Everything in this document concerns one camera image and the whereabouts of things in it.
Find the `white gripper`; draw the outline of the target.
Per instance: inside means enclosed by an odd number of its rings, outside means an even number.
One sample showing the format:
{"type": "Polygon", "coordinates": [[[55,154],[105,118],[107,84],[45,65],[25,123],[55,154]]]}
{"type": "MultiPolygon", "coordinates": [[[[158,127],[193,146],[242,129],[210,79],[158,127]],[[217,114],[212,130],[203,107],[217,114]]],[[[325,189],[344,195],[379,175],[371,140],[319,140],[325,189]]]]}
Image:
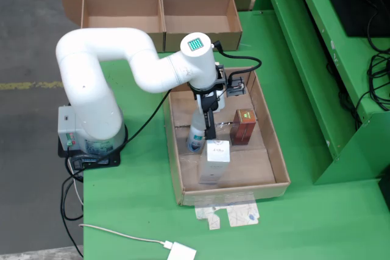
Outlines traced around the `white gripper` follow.
{"type": "Polygon", "coordinates": [[[194,90],[194,98],[197,101],[199,113],[204,114],[206,140],[216,139],[213,112],[219,112],[225,107],[224,93],[223,88],[194,90]]]}

